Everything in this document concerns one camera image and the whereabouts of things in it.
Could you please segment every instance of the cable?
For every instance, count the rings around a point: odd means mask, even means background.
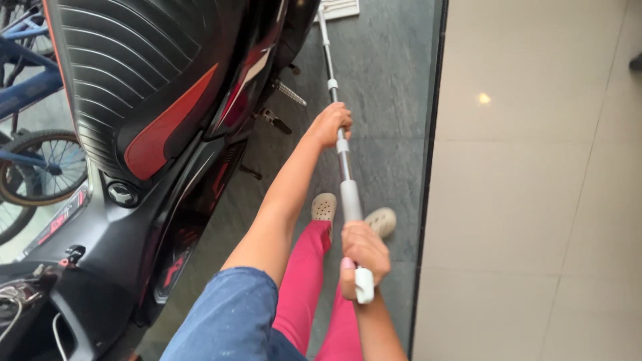
[[[67,356],[65,356],[65,350],[62,348],[62,343],[60,343],[60,336],[58,336],[58,328],[56,327],[56,321],[60,318],[60,312],[53,318],[51,323],[51,328],[53,328],[53,336],[56,338],[56,345],[58,345],[58,351],[60,351],[60,356],[62,356],[62,361],[67,361]]]
[[[2,335],[0,335],[0,341],[3,340],[5,336],[9,333],[9,330],[13,327],[13,325],[18,321],[18,318],[20,318],[20,314],[22,313],[22,303],[20,301],[17,301],[11,297],[7,297],[5,295],[0,295],[0,299],[7,299],[15,304],[18,305],[18,312],[15,314],[15,317],[13,318],[13,321],[9,324],[9,327],[6,328],[4,332],[2,332]]]

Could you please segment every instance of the shoe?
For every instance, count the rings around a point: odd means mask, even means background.
[[[330,221],[330,240],[336,213],[336,197],[332,193],[321,193],[312,201],[312,220]]]
[[[379,208],[364,220],[381,239],[390,236],[397,227],[397,215],[390,208]]]

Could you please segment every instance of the grey grip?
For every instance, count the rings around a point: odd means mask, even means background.
[[[346,222],[363,220],[359,189],[357,189],[357,182],[354,180],[341,182],[341,203],[343,204],[343,217]]]

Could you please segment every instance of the mop head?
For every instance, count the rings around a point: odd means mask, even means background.
[[[359,0],[321,0],[326,20],[359,15]]]

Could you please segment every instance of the pink pants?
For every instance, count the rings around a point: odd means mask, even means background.
[[[314,220],[299,237],[283,277],[272,324],[304,356],[308,352],[312,321],[323,285],[323,256],[331,245],[329,232],[330,221]],[[343,298],[337,286],[330,326],[315,361],[362,360],[354,307]]]

